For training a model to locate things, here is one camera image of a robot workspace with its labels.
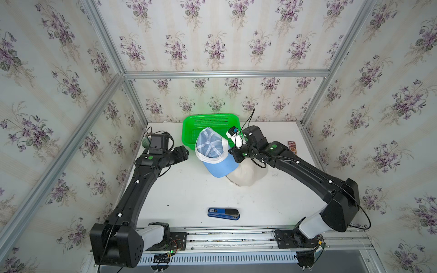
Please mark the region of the white baseball cap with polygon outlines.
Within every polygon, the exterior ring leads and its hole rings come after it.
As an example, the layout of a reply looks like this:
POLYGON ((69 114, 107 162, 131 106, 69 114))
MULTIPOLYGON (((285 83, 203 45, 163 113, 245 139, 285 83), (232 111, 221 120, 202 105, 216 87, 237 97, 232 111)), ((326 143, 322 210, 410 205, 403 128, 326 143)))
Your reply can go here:
POLYGON ((261 180, 268 173, 267 168, 261 168, 250 159, 245 159, 239 166, 226 175, 226 178, 239 187, 251 187, 255 182, 261 180))

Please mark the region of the blue baseball cap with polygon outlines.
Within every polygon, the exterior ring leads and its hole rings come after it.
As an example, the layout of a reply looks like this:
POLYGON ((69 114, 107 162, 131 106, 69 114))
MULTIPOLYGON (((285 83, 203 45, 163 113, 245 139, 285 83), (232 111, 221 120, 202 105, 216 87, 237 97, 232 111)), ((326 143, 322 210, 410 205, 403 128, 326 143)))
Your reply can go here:
POLYGON ((239 166, 229 153, 228 141, 210 127, 200 132, 195 143, 195 154, 216 178, 229 175, 239 166))

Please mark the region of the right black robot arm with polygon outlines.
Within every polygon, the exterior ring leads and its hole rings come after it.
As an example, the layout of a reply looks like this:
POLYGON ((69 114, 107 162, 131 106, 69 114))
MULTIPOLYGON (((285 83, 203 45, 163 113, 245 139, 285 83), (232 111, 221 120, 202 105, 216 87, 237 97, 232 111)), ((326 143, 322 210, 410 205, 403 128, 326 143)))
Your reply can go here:
POLYGON ((325 207, 311 217, 301 219, 292 231, 299 243, 333 230, 346 232, 360 209, 358 185, 352 179, 341 180, 298 157, 284 144, 269 142, 258 126, 243 131, 231 127, 226 136, 234 143, 229 153, 237 163, 251 159, 259 167, 271 166, 283 171, 315 192, 325 207))

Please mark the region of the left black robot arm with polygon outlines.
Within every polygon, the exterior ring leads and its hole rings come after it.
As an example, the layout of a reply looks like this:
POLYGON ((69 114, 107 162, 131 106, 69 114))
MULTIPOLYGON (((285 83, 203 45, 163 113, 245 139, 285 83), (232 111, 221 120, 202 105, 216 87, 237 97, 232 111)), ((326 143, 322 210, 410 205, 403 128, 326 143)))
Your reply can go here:
POLYGON ((133 177, 120 201, 102 224, 96 223, 91 228, 89 236, 98 266, 134 268, 145 250, 170 246, 168 224, 155 222, 138 230, 137 222, 162 170, 188 159, 188 150, 169 144, 172 140, 165 131, 151 135, 149 148, 134 162, 133 177))

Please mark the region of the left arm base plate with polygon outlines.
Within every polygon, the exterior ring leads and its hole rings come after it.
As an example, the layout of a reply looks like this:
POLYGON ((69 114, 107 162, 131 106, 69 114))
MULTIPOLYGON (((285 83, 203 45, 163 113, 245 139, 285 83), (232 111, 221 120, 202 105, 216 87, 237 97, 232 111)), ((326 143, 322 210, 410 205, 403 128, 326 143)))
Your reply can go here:
POLYGON ((158 243, 147 251, 182 251, 186 249, 187 245, 187 235, 186 232, 171 232, 170 236, 163 240, 163 242, 158 243))

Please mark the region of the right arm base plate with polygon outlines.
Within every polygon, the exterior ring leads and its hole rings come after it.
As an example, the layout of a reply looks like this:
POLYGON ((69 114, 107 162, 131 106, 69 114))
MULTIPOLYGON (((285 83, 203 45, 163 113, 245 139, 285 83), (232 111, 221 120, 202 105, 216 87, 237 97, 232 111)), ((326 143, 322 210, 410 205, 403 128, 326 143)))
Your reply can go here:
POLYGON ((277 229, 273 236, 280 249, 317 249, 323 243, 321 235, 308 239, 299 230, 277 229))

